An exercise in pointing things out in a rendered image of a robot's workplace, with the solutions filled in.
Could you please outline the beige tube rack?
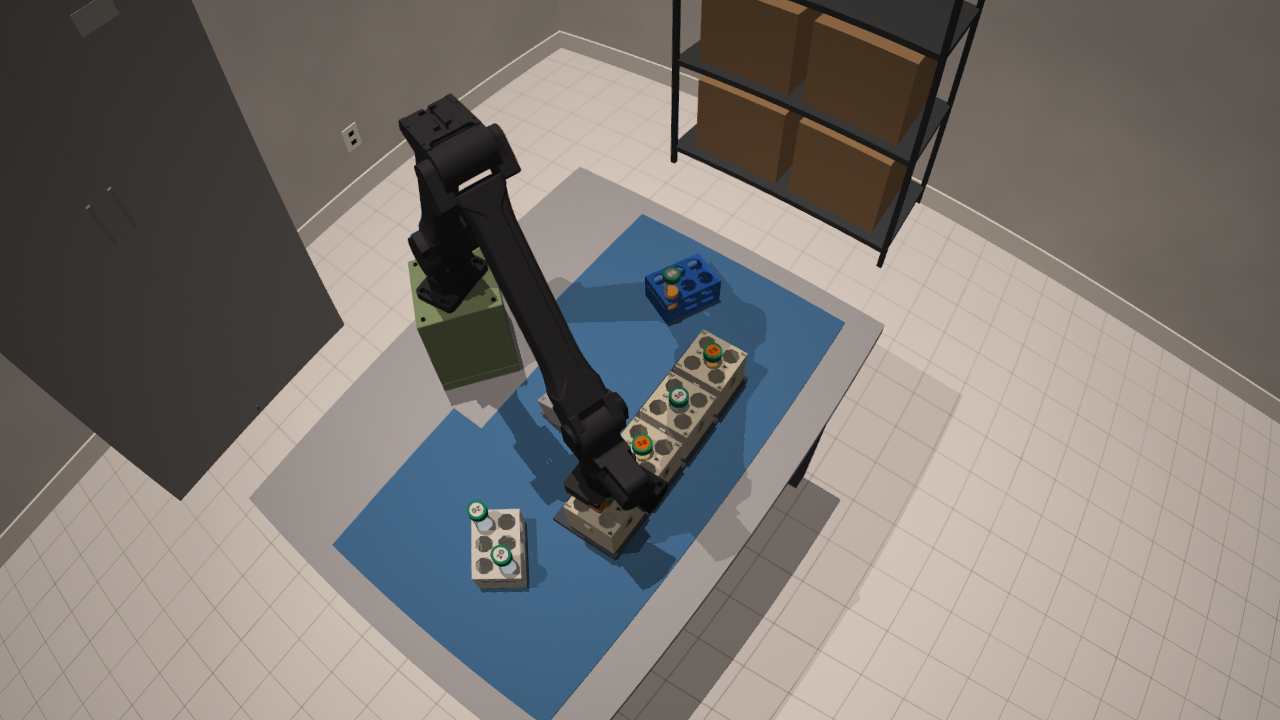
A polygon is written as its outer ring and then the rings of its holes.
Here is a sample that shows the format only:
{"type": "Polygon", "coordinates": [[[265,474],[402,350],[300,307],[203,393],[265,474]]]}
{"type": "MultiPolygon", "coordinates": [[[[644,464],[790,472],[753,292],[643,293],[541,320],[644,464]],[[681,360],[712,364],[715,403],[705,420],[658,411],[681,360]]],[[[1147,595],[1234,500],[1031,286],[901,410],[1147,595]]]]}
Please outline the beige tube rack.
{"type": "Polygon", "coordinates": [[[472,580],[479,588],[527,588],[525,520],[522,512],[520,509],[498,509],[488,510],[488,512],[493,523],[489,530],[479,530],[471,520],[472,580]],[[500,568],[490,561],[492,547],[497,544],[506,544],[513,553],[516,570],[512,574],[504,574],[499,570],[500,568]]]}

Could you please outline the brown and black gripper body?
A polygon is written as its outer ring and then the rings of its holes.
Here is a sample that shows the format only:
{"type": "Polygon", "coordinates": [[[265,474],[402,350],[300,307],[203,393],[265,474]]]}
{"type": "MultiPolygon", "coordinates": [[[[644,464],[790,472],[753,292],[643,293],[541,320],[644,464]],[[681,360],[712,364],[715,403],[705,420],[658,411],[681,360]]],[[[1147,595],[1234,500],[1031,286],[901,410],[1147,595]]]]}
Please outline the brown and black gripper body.
{"type": "MultiPolygon", "coordinates": [[[[590,503],[594,509],[600,509],[600,505],[605,498],[588,487],[585,471],[590,470],[582,468],[581,462],[579,462],[579,465],[573,468],[573,471],[570,473],[570,477],[566,478],[564,489],[584,503],[590,503]]],[[[599,471],[590,473],[598,474],[599,471]]]]}

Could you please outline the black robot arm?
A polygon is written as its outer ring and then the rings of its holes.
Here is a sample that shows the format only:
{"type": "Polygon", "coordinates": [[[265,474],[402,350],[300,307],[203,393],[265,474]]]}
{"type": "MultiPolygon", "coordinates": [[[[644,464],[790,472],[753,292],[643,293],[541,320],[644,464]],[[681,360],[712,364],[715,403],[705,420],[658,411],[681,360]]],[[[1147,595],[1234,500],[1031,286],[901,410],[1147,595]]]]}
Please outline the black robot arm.
{"type": "Polygon", "coordinates": [[[541,370],[564,443],[582,468],[599,471],[585,471],[588,487],[625,511],[657,510],[668,482],[632,457],[620,436],[628,407],[582,356],[529,247],[506,186],[521,168],[500,126],[484,126],[448,94],[403,117],[399,129],[415,152],[421,202],[408,243],[430,277],[419,284],[419,299],[454,313],[489,266],[541,370]],[[460,190],[488,169],[490,176],[460,190]],[[485,259],[474,255],[477,247],[485,259]]]}

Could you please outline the blue bench mat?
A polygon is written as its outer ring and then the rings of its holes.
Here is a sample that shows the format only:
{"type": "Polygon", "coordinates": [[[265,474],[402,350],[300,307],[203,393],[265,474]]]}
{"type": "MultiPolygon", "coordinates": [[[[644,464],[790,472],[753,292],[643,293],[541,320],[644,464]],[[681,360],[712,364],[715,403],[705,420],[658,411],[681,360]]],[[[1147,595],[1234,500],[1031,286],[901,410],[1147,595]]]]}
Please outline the blue bench mat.
{"type": "Polygon", "coordinates": [[[748,354],[748,382],[618,559],[554,521],[579,459],[545,416],[538,366],[480,428],[453,409],[333,546],[438,643],[550,720],[696,539],[845,322],[641,214],[558,299],[628,421],[701,331],[748,354]],[[645,275],[700,254],[721,297],[666,324],[645,275]],[[520,509],[527,588],[472,580],[471,519],[520,509]]]}

